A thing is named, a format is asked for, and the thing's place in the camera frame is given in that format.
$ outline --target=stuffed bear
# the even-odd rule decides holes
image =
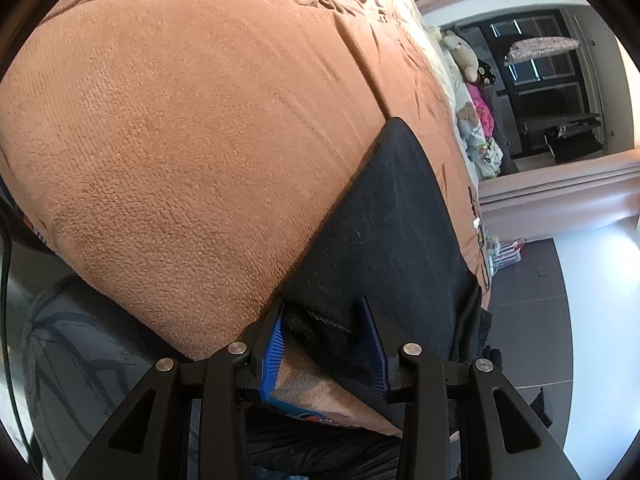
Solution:
[[[470,83],[478,79],[478,57],[471,46],[448,30],[442,36],[442,44],[451,52],[451,57]]]

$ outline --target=gray floor tile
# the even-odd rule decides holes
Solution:
[[[549,428],[549,433],[551,433],[553,438],[561,447],[564,447],[566,430],[569,426],[569,413],[571,412],[573,387],[573,381],[543,386],[546,394],[548,395],[548,400],[550,401],[548,414],[554,422]],[[518,392],[522,398],[527,401],[527,403],[530,403],[536,398],[537,394],[539,394],[540,388],[536,386],[520,388],[518,389]]]
[[[490,308],[487,343],[502,352],[503,373],[514,386],[573,379],[569,305],[566,298]]]
[[[522,261],[496,273],[489,306],[565,295],[556,246],[553,240],[540,240],[525,245]]]

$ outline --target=fleece blanket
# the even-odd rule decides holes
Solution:
[[[395,2],[61,0],[0,84],[0,174],[91,286],[205,358],[259,318],[398,116],[483,284],[449,101]],[[294,347],[276,395],[397,431]]]

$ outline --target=bed sheet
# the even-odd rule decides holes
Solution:
[[[402,117],[482,283],[447,65],[396,1],[62,0],[2,80],[2,178],[85,281],[205,358],[262,315]],[[277,387],[296,405],[398,432],[290,350]]]
[[[469,177],[478,189],[478,181],[495,178],[500,170],[502,152],[493,139],[487,139],[471,95],[453,57],[440,44],[440,29],[423,20],[414,0],[392,0],[407,36],[423,53],[442,86],[451,110],[456,141]]]

